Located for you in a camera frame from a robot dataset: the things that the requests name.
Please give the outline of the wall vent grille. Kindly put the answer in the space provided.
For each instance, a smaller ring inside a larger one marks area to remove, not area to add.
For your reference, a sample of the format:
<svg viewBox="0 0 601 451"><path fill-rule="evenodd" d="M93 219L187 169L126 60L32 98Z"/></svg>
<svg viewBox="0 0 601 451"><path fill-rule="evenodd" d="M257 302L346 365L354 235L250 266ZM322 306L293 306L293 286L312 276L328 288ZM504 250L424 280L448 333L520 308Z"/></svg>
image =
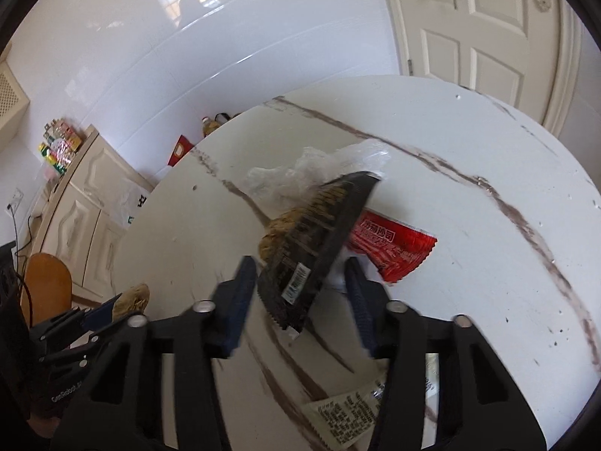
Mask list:
<svg viewBox="0 0 601 451"><path fill-rule="evenodd" d="M30 99L5 61L0 65L0 152L17 135Z"/></svg>

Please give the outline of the red snack wrapper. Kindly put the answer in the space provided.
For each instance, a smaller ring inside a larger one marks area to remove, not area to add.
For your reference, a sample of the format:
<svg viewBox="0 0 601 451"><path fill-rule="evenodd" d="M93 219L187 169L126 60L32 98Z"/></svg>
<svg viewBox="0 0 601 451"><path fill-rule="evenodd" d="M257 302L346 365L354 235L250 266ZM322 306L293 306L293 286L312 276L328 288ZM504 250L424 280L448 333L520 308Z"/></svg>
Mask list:
<svg viewBox="0 0 601 451"><path fill-rule="evenodd" d="M347 247L365 254L386 283L393 284L419 267L437 238L366 209L352 228Z"/></svg>

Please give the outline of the colourful packets on cabinet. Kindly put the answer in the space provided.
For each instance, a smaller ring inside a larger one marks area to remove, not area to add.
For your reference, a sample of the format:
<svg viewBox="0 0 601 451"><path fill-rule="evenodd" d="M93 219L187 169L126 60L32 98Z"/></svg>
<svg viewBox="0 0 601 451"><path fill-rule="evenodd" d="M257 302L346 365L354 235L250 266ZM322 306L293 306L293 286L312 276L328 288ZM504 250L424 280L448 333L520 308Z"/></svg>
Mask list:
<svg viewBox="0 0 601 451"><path fill-rule="evenodd" d="M64 175L82 145L83 137L68 121L54 119L44 127L39 152L59 175Z"/></svg>

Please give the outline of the clear crumpled plastic bag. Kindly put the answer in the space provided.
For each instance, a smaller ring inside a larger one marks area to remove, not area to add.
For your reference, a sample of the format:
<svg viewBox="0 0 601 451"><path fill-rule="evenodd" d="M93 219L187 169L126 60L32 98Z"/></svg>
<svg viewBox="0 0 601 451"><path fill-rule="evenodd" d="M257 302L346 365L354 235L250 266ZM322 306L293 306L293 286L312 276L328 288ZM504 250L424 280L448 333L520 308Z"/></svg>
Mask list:
<svg viewBox="0 0 601 451"><path fill-rule="evenodd" d="M241 191L276 210L306 204L323 184L345 174L367 171L378 177L390 159L390 149L376 139L347 145L333 153L304 147L292 166L254 167L243 178Z"/></svg>

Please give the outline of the white barcode sachet wrapper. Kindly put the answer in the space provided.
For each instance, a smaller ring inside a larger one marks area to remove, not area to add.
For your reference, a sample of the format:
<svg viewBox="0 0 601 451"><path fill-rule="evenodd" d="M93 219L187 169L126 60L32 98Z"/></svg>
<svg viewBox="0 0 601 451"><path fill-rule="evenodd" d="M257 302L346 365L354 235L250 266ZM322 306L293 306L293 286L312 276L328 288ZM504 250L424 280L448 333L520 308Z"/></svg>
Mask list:
<svg viewBox="0 0 601 451"><path fill-rule="evenodd" d="M386 375L359 389L302 405L302 415L330 450L347 450L375 428ZM439 357L426 356L426 407L422 448L435 442L438 416Z"/></svg>

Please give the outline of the white panelled door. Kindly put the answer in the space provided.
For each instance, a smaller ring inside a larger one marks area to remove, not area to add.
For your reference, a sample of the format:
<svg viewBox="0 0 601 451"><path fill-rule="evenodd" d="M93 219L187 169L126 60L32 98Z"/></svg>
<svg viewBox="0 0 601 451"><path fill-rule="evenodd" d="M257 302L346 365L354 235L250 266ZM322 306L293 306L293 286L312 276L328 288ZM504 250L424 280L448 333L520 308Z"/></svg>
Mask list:
<svg viewBox="0 0 601 451"><path fill-rule="evenodd" d="M565 0L387 0L400 69L493 97L560 135L577 84L581 20Z"/></svg>

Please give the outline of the gold decorated bottles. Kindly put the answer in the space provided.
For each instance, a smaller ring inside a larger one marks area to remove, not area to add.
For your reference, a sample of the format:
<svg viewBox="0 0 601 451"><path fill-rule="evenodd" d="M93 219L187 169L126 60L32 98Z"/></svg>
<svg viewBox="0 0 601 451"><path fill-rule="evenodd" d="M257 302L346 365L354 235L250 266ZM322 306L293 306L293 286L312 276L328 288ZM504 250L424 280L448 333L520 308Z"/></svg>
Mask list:
<svg viewBox="0 0 601 451"><path fill-rule="evenodd" d="M208 136L212 132L215 132L222 125L225 125L228 121L230 121L232 117L224 112L220 112L216 114L213 118L209 116L205 116L202 118L203 125L203 136Z"/></svg>

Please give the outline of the black gold snack wrapper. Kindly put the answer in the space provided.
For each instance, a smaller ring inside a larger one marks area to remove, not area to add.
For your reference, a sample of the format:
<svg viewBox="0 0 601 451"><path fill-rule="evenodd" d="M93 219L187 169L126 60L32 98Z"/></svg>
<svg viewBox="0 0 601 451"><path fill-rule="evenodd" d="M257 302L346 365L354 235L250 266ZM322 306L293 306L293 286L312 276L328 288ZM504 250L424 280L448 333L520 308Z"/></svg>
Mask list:
<svg viewBox="0 0 601 451"><path fill-rule="evenodd" d="M258 279L258 294L282 330L302 332L333 263L380 177L359 171L323 184L285 234Z"/></svg>

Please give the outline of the wooden chair back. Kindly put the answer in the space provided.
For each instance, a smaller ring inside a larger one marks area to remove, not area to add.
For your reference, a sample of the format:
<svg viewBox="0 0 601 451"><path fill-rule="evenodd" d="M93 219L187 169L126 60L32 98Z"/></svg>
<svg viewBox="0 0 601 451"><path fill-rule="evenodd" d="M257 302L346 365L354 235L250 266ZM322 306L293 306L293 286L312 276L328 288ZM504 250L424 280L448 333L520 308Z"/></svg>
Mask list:
<svg viewBox="0 0 601 451"><path fill-rule="evenodd" d="M23 294L21 307L32 326L71 309L71 275L58 257L46 253L33 254L27 263L24 282L30 297L27 293Z"/></svg>

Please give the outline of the white green plastic bag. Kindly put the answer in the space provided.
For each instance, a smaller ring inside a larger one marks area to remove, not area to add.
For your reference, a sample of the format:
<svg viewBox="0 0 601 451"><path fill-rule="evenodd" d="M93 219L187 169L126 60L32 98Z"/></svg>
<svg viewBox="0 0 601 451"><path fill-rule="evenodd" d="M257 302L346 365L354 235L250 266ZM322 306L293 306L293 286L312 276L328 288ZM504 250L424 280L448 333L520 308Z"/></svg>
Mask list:
<svg viewBox="0 0 601 451"><path fill-rule="evenodd" d="M110 217L120 227L127 229L140 214L146 204L150 191L128 178L117 185L110 206Z"/></svg>

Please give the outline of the cream kitchen cabinet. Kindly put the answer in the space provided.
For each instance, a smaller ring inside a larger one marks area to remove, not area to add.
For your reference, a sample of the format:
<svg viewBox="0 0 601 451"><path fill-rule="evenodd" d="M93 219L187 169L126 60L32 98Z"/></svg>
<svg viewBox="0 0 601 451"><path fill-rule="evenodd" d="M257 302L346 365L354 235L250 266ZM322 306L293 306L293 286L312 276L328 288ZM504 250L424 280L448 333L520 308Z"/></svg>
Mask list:
<svg viewBox="0 0 601 451"><path fill-rule="evenodd" d="M103 303L115 295L113 266L126 229L111 219L110 206L123 178L154 189L89 126L43 210L32 253L51 254L66 264L75 298Z"/></svg>

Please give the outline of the red packet on floor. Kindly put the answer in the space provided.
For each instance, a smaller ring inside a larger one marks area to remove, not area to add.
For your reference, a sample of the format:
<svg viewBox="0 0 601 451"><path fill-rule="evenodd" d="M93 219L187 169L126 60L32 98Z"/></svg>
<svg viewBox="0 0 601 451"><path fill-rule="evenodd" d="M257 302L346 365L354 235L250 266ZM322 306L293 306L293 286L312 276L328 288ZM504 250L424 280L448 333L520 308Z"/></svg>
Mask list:
<svg viewBox="0 0 601 451"><path fill-rule="evenodd" d="M181 135L172 150L168 165L174 167L194 146L184 135Z"/></svg>

